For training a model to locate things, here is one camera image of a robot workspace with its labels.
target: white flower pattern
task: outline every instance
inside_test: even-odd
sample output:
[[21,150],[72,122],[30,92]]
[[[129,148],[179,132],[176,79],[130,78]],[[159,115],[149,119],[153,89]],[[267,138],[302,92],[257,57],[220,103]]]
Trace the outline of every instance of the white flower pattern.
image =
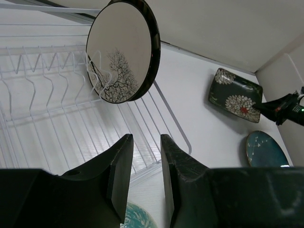
[[157,228],[157,226],[145,209],[128,202],[124,224],[121,224],[120,228]]
[[226,99],[226,109],[231,113],[246,120],[258,123],[260,121],[260,112],[253,108],[255,102],[246,96],[232,95]]
[[217,70],[215,74],[215,81],[219,84],[231,84],[236,76],[233,73],[230,73],[224,69]]

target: dark green rectangular plate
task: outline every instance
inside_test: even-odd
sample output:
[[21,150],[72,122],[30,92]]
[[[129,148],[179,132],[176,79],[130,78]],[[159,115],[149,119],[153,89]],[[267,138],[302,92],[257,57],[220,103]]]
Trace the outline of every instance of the dark green rectangular plate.
[[261,113],[252,107],[262,102],[263,88],[247,79],[219,68],[209,92],[209,101],[222,109],[254,123]]

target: red flower center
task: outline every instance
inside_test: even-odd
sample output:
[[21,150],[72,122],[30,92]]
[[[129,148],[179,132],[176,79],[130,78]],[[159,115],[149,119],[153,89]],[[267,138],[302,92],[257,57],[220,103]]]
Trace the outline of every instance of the red flower center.
[[241,112],[247,114],[248,110],[245,107],[241,107]]

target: round plate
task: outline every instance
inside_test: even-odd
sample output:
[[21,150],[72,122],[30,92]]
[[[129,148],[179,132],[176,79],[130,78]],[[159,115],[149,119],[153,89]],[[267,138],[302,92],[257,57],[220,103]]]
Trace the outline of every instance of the round plate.
[[252,167],[289,167],[279,144],[265,132],[250,133],[246,141],[246,151]]
[[143,208],[128,202],[124,224],[121,228],[157,228],[151,215]]
[[110,103],[136,100],[152,86],[160,63],[156,19],[144,0],[113,0],[94,20],[86,44],[89,79]]

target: dish rack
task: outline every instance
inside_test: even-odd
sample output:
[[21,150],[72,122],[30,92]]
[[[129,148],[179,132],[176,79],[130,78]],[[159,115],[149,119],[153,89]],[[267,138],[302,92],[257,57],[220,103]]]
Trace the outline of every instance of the dish rack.
[[[43,168],[61,175],[132,133],[134,183],[161,169],[160,134],[169,134],[191,153],[156,82],[134,102],[110,104],[97,95],[88,79],[94,72],[85,52],[91,23],[41,12],[49,7],[3,2],[0,11],[7,17],[13,11],[21,16],[14,18],[17,22],[0,21],[0,168]],[[43,17],[39,23],[27,22],[28,10]],[[31,46],[33,40],[41,45]],[[101,53],[96,55],[101,65]]]

